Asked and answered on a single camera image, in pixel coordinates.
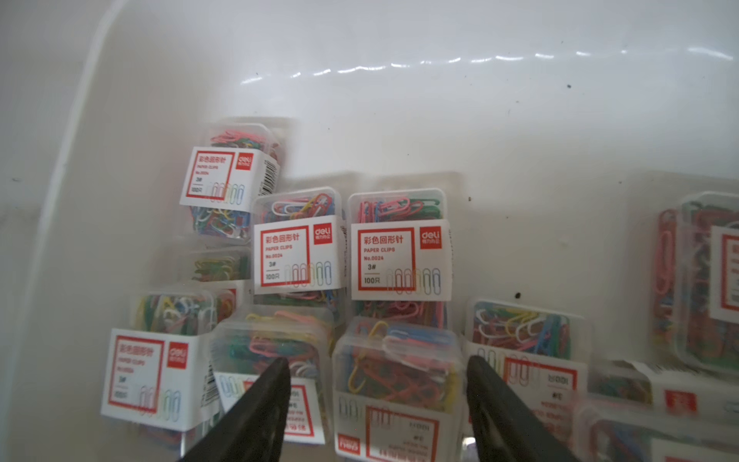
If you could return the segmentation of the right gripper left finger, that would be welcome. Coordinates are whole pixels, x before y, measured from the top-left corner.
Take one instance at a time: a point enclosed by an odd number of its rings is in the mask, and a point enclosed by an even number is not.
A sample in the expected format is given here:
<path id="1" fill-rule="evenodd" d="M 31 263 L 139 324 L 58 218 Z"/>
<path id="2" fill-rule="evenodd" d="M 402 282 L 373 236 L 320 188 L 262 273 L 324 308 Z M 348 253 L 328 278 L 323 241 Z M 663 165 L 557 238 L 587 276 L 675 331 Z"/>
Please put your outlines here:
<path id="1" fill-rule="evenodd" d="M 283 447 L 290 396 L 289 363 L 280 357 L 181 460 L 277 462 Z"/>

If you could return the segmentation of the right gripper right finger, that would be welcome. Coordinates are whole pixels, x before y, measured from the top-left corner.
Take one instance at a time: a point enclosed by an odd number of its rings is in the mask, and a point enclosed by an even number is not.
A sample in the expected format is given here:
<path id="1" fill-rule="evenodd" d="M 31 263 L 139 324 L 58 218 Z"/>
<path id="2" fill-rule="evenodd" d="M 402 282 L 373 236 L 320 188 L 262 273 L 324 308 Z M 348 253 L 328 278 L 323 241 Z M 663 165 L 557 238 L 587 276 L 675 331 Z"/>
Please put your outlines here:
<path id="1" fill-rule="evenodd" d="M 484 358 L 476 355 L 467 364 L 467 403 L 479 461 L 577 461 Z"/>

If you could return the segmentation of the white plastic storage tray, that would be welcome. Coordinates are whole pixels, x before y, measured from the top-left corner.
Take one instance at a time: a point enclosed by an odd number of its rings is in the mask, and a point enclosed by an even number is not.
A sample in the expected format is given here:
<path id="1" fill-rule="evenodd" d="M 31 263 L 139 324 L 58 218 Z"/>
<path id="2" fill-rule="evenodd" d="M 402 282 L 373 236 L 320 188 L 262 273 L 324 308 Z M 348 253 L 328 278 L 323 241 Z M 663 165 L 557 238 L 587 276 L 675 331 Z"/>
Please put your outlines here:
<path id="1" fill-rule="evenodd" d="M 282 188 L 442 189 L 455 327 L 519 300 L 650 361 L 657 214 L 738 185 L 738 5 L 3 2 L 3 460 L 115 458 L 110 332 L 226 117 L 284 130 Z"/>

